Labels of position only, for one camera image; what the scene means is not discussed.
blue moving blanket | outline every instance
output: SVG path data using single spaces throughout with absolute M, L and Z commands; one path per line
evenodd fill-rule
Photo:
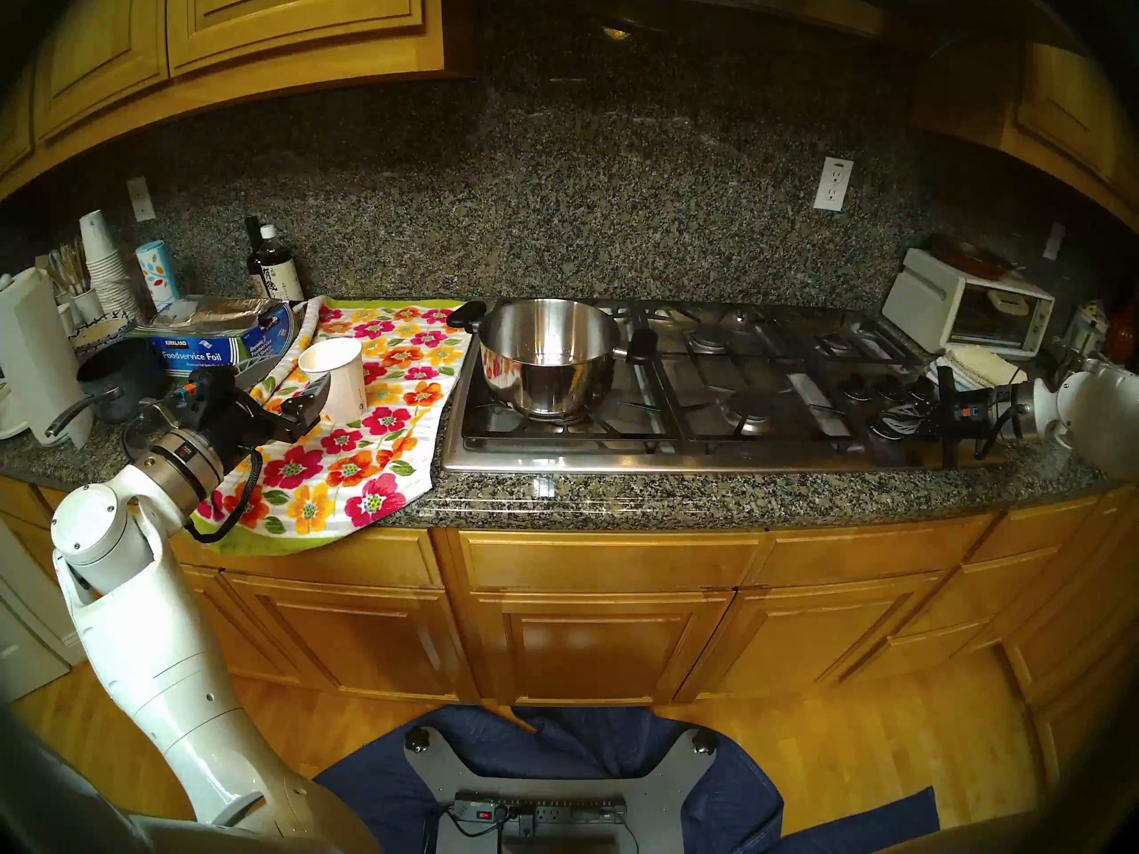
M 690 728 L 642 707 L 515 707 L 514 714 L 534 733 L 482 707 L 441 707 L 361 747 L 317 781 L 360 815 L 386 854 L 419 854 L 425 821 L 434 826 L 436 811 L 431 791 L 403 756 L 404 732 L 416 725 L 437 729 L 456 755 L 484 777 L 559 779 L 641 777 Z M 735 741 L 716 738 L 715 762 L 681 812 L 686 854 L 869 854 L 939 828 L 929 789 L 845 818 L 866 819 L 845 829 L 835 821 L 780 840 L 782 798 L 775 785 Z M 878 812 L 879 818 L 872 816 Z M 849 844 L 836 846 L 843 839 Z M 868 847 L 879 839 L 885 844 Z

black pot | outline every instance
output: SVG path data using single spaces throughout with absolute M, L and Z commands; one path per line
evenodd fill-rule
M 88 407 L 97 419 L 118 425 L 132 418 L 144 397 L 162 397 L 166 372 L 149 339 L 123 339 L 84 361 L 75 375 L 88 396 L 64 410 L 44 434 L 55 437 Z

soy sauce bottle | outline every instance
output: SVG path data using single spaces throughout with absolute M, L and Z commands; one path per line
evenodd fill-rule
M 245 269 L 249 273 L 249 287 L 255 299 L 268 299 L 269 290 L 265 289 L 265 279 L 261 277 L 261 265 L 256 260 L 262 243 L 261 221 L 255 216 L 245 217 L 245 231 L 249 236 L 249 256 L 245 261 Z
M 288 299 L 300 303 L 306 299 L 296 277 L 296 264 L 288 246 L 277 237 L 277 227 L 261 227 L 261 247 L 249 256 L 252 266 L 256 265 L 265 284 L 265 293 L 270 299 Z

saucepan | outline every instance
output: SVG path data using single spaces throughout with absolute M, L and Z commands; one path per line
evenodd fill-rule
M 613 315 L 573 299 L 505 299 L 490 314 L 466 303 L 446 325 L 478 336 L 491 394 L 534 419 L 572 419 L 608 392 L 615 359 L 644 364 L 656 353 L 652 330 L 623 345 Z
M 105 422 L 125 422 L 138 412 L 139 401 L 162 397 L 166 389 L 162 355 L 142 338 L 122 339 L 96 352 L 80 364 L 75 378 L 87 397 L 56 417 L 44 432 L 48 437 L 59 434 L 88 407 Z

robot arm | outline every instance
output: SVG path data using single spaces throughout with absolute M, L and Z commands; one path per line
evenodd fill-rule
M 1036 379 L 959 393 L 949 368 L 939 377 L 944 467 L 953 467 L 964 438 L 984 442 L 978 459 L 998 436 L 1039 438 L 1075 451 L 1109 477 L 1139 481 L 1139 376 L 1129 370 L 1089 359 L 1056 392 Z
M 59 504 L 52 561 L 99 682 L 162 752 L 198 822 L 378 854 L 367 827 L 253 725 L 169 543 L 241 458 L 308 433 L 327 393 L 317 384 L 276 417 L 233 387 L 228 368 L 196 371 L 171 399 L 175 427 L 109 482 Z

